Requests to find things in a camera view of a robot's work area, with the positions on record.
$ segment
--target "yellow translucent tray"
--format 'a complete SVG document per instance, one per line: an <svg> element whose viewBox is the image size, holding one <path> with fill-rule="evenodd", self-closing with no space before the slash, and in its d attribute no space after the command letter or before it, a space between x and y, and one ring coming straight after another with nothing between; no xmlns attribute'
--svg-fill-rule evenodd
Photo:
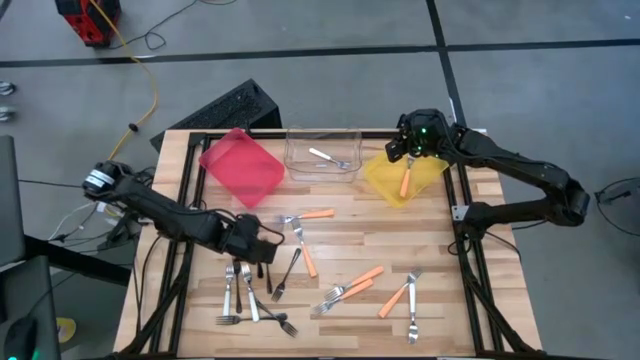
<svg viewBox="0 0 640 360"><path fill-rule="evenodd" d="M411 177L407 196L400 196L400 187L404 172L407 170L408 156L395 163L387 160L387 154L381 153L365 164L364 177L367 179L391 206L403 207L414 196L418 195L422 189L437 179L442 172L449 167L446 161L434 157L417 158L411 166Z"/></svg>

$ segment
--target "pink plastic bin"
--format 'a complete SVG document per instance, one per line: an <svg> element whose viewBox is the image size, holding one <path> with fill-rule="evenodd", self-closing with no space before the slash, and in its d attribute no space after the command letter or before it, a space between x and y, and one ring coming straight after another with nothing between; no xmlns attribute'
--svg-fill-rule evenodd
<svg viewBox="0 0 640 360"><path fill-rule="evenodd" d="M238 128L205 151L200 165L249 209L284 177L282 163Z"/></svg>

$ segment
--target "concrete floor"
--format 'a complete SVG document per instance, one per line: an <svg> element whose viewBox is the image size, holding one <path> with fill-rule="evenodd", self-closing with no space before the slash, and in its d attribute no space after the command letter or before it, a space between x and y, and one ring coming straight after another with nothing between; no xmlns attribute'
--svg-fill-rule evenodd
<svg viewBox="0 0 640 360"><path fill-rule="evenodd" d="M131 38L190 2L123 2L119 28ZM631 0L447 0L437 6L448 44L640 38L640 5ZM132 46L135 53L435 44L422 0L199 3L158 32L167 46L152 52L138 42ZM52 1L13 1L0 20L0 44L0 62L123 55L85 48ZM639 47L450 56L469 126L488 129L507 149L564 167L590 192L638 175ZM390 127L400 113L423 107L451 115L436 53L149 67L158 80L158 110L118 157L136 168L157 160L149 137L248 78L278 103L284 126ZM16 138L25 179L80 182L151 101L148 80L135 65L5 67L0 79L20 87L0 99L20 109L16 121L0 129ZM507 178L503 186L509 202L538 196ZM23 184L21 190L26 232L38 237L48 236L64 213L86 201L73 189ZM579 228L543 225L516 235L542 343L554 354L635 358L640 352L640 242L606 224L595 207L590 210ZM632 200L605 210L640 232ZM105 226L100 218L94 222L87 233ZM98 242L79 248L92 249ZM132 249L102 256L127 263ZM78 291L95 296L79 304ZM81 277L56 291L59 315L80 323L81 336L65 357L110 350L123 296L122 289Z"/></svg>

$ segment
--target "wooden table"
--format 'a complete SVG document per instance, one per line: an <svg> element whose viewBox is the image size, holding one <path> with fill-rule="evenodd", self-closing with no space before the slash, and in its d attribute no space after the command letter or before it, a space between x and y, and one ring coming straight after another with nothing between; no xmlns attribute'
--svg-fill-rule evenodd
<svg viewBox="0 0 640 360"><path fill-rule="evenodd" d="M165 135L153 189L171 198L178 194L188 137L189 132L184 130L167 131ZM283 159L284 140L258 142L277 159ZM385 140L363 140L364 159L371 159L384 151L385 143ZM194 192L197 164L194 161L190 196ZM458 186L456 193L460 196L457 173L455 169L452 172ZM468 175L474 200L489 204L504 202L496 172L469 168ZM209 207L247 212L211 176L207 176L205 182L204 200ZM217 326L215 318L222 313L224 298L224 267L230 262L230 256L196 246L179 356L434 356L474 353L458 259L447 253L447 245L454 239L442 179L424 189L405 208L394 209L369 186L362 170L357 180L350 184L296 182L285 174L274 193L251 212L268 222L278 214L326 208L335 208L335 218L303 222L318 277L309 278L304 261L299 259L278 304L273 304L267 295L264 279L254 281L259 299L272 311L286 312L290 322L299 330L298 337L290 338L272 321ZM510 242L514 241L509 226L495 226L491 231ZM286 241L278 249L270 267L274 286L282 279L298 247L291 228L285 228L284 233ZM136 261L138 276L155 238L154 229L143 230ZM483 243L496 305L527 343L540 348L517 255L489 236ZM156 306L167 247L168 241L161 240L151 254L142 304L143 321ZM310 315L310 307L320 303L323 294L333 284L346 283L376 265L383 265L385 272L375 279L372 288L337 304L324 316ZM376 314L416 266L425 272L417 281L420 337L418 343L411 346L407 344L407 292L386 319L379 319ZM235 286L233 290L232 308L235 305ZM242 283L241 293L245 309L242 315L250 316ZM135 334L135 303L131 281L115 350L126 346ZM486 314L479 304L478 309L485 346L490 348ZM163 327L161 350L168 346L172 313L170 310Z"/></svg>

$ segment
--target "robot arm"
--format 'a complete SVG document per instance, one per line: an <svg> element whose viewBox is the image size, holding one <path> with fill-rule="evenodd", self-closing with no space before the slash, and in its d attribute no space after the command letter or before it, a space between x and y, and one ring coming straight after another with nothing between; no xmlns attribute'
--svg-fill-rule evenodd
<svg viewBox="0 0 640 360"><path fill-rule="evenodd" d="M217 211L192 210L144 185L127 165L98 163L82 187L85 196L108 204L124 204L154 221L164 237L193 241L218 253L228 252L249 263L271 264L277 244L258 239L261 226L249 214L229 218Z"/></svg>
<svg viewBox="0 0 640 360"><path fill-rule="evenodd" d="M416 110L402 115L400 133L386 145L390 162L404 154L434 156L449 164L462 163L473 168L488 167L529 185L540 188L540 200L490 206L474 202L458 207L454 220L470 236L484 236L494 224L547 220L560 226L578 226L584 222L589 195L569 174L543 161L535 161L497 146L489 137L467 127L449 126L435 109Z"/></svg>

